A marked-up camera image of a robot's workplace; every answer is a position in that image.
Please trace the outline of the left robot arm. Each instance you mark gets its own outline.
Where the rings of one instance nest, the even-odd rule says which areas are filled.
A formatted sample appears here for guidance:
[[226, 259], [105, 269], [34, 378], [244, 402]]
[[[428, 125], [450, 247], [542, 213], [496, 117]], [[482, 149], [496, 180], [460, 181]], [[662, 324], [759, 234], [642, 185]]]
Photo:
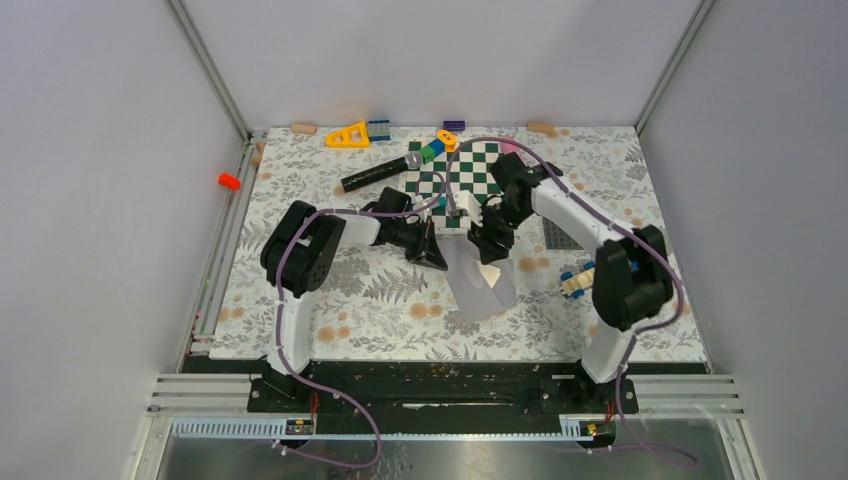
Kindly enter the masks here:
[[266, 280], [278, 295], [261, 378], [282, 408], [296, 411], [309, 401], [311, 387], [297, 374], [311, 362], [315, 293], [330, 274], [338, 249], [390, 246], [401, 250], [409, 264], [403, 274], [445, 272], [432, 219], [432, 209], [444, 196], [441, 192], [422, 199], [386, 187], [360, 210], [292, 203], [260, 254]]

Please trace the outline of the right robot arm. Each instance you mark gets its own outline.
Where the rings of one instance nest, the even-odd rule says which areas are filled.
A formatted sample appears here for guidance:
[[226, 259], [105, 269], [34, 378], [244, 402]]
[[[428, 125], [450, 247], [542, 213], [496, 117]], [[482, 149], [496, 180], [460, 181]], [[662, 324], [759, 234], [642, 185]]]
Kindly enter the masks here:
[[600, 317], [598, 332], [580, 365], [586, 377], [573, 386], [575, 402], [597, 412], [613, 398], [610, 383], [623, 373], [634, 336], [681, 288], [671, 269], [665, 239], [654, 226], [631, 229], [567, 186], [548, 162], [527, 166], [516, 153], [501, 155], [489, 172], [500, 188], [473, 222], [469, 240], [482, 263], [508, 258], [514, 233], [537, 214], [577, 241], [594, 263], [591, 296]]

